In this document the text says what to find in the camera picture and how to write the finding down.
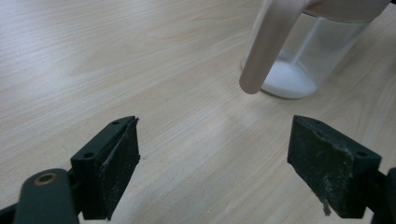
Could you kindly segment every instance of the wood grain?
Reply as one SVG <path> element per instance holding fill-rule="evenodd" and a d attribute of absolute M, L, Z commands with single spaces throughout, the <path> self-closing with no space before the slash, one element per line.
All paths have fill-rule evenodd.
<path fill-rule="evenodd" d="M 286 163 L 292 115 L 396 166 L 396 6 L 315 94 L 238 85 L 258 0 L 0 2 L 0 206 L 111 120 L 135 115 L 142 160 L 112 223 L 370 223 L 325 217 Z M 101 223 L 104 221 L 84 221 Z"/>

